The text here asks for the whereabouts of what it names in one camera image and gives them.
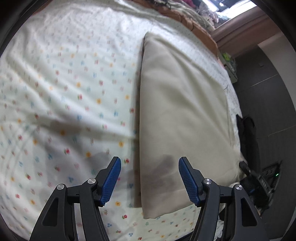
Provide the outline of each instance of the wall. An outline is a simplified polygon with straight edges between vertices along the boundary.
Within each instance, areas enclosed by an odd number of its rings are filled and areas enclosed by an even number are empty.
[[[266,13],[254,7],[221,25],[211,36],[222,53],[235,58],[279,32]]]
[[[296,107],[296,52],[282,32],[261,42],[258,46],[267,55],[283,79]]]

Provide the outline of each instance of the gray floor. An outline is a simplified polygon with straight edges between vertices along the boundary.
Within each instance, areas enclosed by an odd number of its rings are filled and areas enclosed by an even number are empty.
[[[287,232],[288,229],[291,227],[291,225],[292,225],[292,223],[294,222],[295,218],[296,218],[296,209],[294,210],[293,216],[292,216],[291,221],[290,221],[290,223],[289,223],[289,225],[288,225],[288,227],[287,227],[286,232]],[[280,240],[281,240],[281,238],[277,238],[277,239],[271,239],[270,241],[280,241]]]
[[[259,48],[236,58],[234,83],[244,116],[257,127],[261,168],[283,160],[274,203],[262,216],[269,239],[284,235],[296,205],[296,112],[277,70]]]

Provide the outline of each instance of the pillow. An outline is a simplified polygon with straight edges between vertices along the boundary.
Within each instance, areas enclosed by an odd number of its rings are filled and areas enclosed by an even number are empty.
[[[186,156],[205,178],[239,181],[240,153],[223,88],[161,37],[147,33],[140,87],[140,178],[144,218],[191,205],[178,170]]]

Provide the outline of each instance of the white bedding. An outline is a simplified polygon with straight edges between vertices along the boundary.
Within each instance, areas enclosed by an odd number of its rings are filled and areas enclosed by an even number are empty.
[[[79,185],[113,156],[122,170],[100,209],[110,240],[175,240],[194,228],[194,205],[158,219],[141,213],[138,93],[148,31],[222,85],[239,149],[241,112],[230,79],[190,30],[129,1],[54,0],[29,18],[0,59],[0,212],[20,236],[29,239],[57,184]],[[83,240],[79,216],[76,224]]]

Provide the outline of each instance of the brown blanket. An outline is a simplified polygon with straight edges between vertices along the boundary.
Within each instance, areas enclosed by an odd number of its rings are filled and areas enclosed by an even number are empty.
[[[198,23],[187,18],[185,15],[179,13],[176,10],[171,10],[168,7],[157,6],[149,3],[146,0],[131,0],[144,7],[153,8],[160,12],[162,15],[172,18],[178,22],[181,22],[185,27],[187,27],[196,37],[198,37],[202,43],[207,46],[207,48],[218,57],[218,46],[216,42],[212,39],[209,33],[203,29]]]

